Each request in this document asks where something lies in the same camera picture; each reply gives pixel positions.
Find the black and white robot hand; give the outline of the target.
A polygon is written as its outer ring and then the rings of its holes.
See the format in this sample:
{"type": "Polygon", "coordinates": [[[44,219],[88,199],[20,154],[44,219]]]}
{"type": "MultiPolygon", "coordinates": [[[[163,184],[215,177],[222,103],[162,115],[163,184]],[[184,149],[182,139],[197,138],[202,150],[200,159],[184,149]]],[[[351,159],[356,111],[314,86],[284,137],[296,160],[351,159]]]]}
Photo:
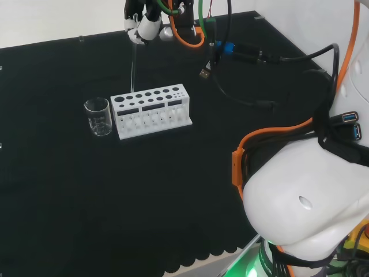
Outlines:
{"type": "Polygon", "coordinates": [[[161,9],[157,1],[127,0],[124,18],[125,31],[134,44],[145,45],[159,34],[161,9]]]}

